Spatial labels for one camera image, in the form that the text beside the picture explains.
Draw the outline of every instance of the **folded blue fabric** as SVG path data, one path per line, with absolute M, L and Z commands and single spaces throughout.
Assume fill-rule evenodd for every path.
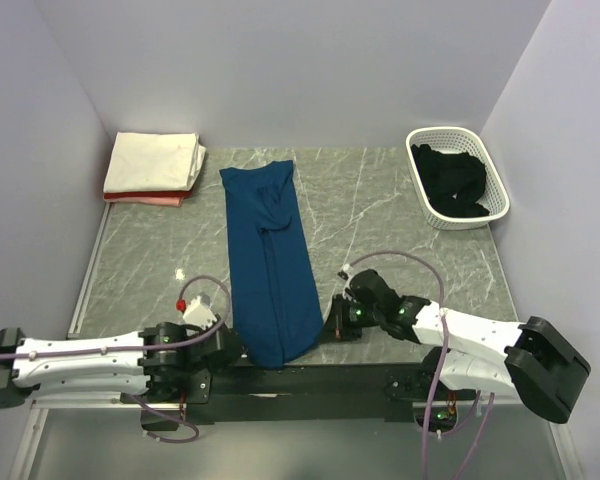
M 233 325 L 251 361 L 277 368 L 315 345 L 322 314 L 293 162 L 220 170 L 227 202 Z

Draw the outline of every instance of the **white laundry basket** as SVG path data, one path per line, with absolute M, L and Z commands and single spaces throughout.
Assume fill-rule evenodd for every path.
M 480 159 L 487 170 L 487 187 L 484 196 L 478 201 L 491 213 L 486 217 L 453 218 L 438 213 L 431 207 L 427 194 L 422 186 L 416 162 L 411 153 L 412 145 L 429 144 L 433 150 L 442 153 L 468 152 Z M 414 130 L 407 137 L 407 152 L 409 154 L 409 170 L 420 200 L 420 206 L 427 222 L 440 230 L 468 230 L 482 227 L 493 220 L 502 218 L 509 211 L 509 196 L 504 190 L 502 180 L 487 153 L 482 140 L 471 130 L 460 127 L 433 127 Z

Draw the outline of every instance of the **marble tabletop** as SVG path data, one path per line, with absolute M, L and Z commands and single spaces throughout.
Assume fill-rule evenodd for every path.
M 218 171 L 293 159 L 294 183 L 323 315 L 342 289 L 344 263 L 379 249 L 400 249 L 437 268 L 447 306 L 495 320 L 516 313 L 488 227 L 440 231 L 422 214 L 404 148 L 209 149 L 194 194 L 181 208 L 111 207 L 78 324 L 81 338 L 119 335 L 178 322 L 175 301 L 186 279 L 208 274 L 229 282 L 224 189 Z M 437 298 L 431 273 L 401 258 L 370 259 L 399 294 Z M 201 281 L 221 312 L 225 299 Z M 420 361 L 429 348 L 392 339 L 378 328 L 351 344 L 323 345 L 296 364 Z

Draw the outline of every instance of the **white folded cloth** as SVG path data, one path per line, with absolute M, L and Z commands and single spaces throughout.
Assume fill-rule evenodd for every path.
M 104 193 L 191 190 L 205 150 L 195 133 L 118 133 Z

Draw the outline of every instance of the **white wall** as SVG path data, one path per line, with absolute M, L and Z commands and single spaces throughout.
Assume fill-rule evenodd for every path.
M 0 328 L 66 335 L 110 148 L 33 3 L 0 0 Z M 27 414 L 0 411 L 0 479 Z
M 600 0 L 554 0 L 482 132 L 512 197 L 495 233 L 522 318 L 592 365 L 570 421 L 600 479 Z
M 209 145 L 479 131 L 549 0 L 36 0 L 110 134 Z

